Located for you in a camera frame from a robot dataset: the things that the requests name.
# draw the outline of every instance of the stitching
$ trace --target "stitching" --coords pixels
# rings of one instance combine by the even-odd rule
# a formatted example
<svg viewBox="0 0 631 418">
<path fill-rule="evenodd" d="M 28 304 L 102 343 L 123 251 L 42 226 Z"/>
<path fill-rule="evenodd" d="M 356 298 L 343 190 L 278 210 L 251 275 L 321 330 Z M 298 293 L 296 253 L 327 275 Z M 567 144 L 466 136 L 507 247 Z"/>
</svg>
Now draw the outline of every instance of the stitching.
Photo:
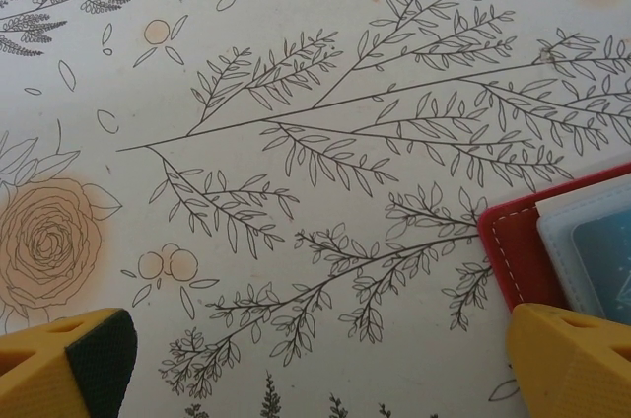
<svg viewBox="0 0 631 418">
<path fill-rule="evenodd" d="M 491 224 L 491 230 L 493 231 L 493 238 L 495 239 L 495 242 L 497 243 L 497 247 L 500 248 L 500 252 L 502 253 L 502 259 L 504 260 L 504 263 L 506 264 L 506 268 L 508 268 L 509 270 L 509 275 L 511 276 L 511 280 L 513 280 L 513 285 L 515 285 L 515 289 L 517 290 L 517 294 L 520 297 L 520 300 L 522 301 L 522 303 L 524 303 L 526 300 L 524 300 L 524 296 L 522 295 L 522 290 L 520 290 L 520 286 L 517 284 L 517 280 L 515 280 L 515 275 L 513 275 L 513 270 L 511 270 L 511 264 L 509 263 L 509 259 L 507 258 L 506 253 L 504 252 L 504 248 L 502 247 L 500 238 L 497 235 L 497 229 L 495 226 L 497 225 L 497 223 L 499 223 L 503 219 L 510 218 L 511 216 L 517 216 L 527 211 L 532 211 L 533 209 L 536 209 L 536 206 L 530 206 L 529 208 L 522 209 L 521 211 L 515 211 L 513 213 L 506 214 L 502 216 L 501 218 L 496 219 Z"/>
</svg>

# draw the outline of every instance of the orange colored rose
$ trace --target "orange colored rose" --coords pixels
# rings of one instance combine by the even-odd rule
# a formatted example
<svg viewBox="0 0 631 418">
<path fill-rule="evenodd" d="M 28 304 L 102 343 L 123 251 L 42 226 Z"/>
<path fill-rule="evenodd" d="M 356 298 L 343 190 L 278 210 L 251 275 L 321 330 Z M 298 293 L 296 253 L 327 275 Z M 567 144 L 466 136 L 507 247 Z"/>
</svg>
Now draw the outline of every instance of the orange colored rose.
<svg viewBox="0 0 631 418">
<path fill-rule="evenodd" d="M 101 233 L 83 187 L 51 179 L 19 188 L 0 213 L 0 299 L 25 307 L 64 305 L 92 273 Z"/>
</svg>

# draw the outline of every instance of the red notebook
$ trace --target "red notebook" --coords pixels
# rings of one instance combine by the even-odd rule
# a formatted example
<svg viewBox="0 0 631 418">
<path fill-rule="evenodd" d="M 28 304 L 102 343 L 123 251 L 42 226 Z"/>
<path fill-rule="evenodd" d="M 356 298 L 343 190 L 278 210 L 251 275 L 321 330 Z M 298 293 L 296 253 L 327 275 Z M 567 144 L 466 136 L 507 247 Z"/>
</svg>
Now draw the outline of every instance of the red notebook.
<svg viewBox="0 0 631 418">
<path fill-rule="evenodd" d="M 624 174 L 631 174 L 631 163 L 490 208 L 482 214 L 478 223 L 480 238 L 511 311 L 520 303 L 569 309 L 536 228 L 539 213 L 535 203 Z"/>
</svg>

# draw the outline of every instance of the black rubber pad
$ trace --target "black rubber pad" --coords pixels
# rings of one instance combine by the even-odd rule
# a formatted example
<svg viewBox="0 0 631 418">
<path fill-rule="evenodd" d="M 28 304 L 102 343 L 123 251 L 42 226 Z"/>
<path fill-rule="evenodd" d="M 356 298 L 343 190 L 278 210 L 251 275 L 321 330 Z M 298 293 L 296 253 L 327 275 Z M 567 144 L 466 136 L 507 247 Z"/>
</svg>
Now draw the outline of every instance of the black rubber pad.
<svg viewBox="0 0 631 418">
<path fill-rule="evenodd" d="M 136 363 L 138 336 L 125 310 L 66 348 L 70 369 L 92 418 L 116 418 Z"/>
</svg>

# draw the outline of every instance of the white paper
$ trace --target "white paper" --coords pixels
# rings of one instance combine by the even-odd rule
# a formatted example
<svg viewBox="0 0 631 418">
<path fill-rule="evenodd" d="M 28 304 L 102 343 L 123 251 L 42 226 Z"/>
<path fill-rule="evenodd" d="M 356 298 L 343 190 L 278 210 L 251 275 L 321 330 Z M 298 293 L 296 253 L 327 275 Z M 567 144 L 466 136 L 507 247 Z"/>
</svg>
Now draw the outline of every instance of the white paper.
<svg viewBox="0 0 631 418">
<path fill-rule="evenodd" d="M 628 153 L 627 0 L 0 4 L 8 331 L 129 309 L 123 417 L 526 417 L 475 223 Z"/>
</svg>

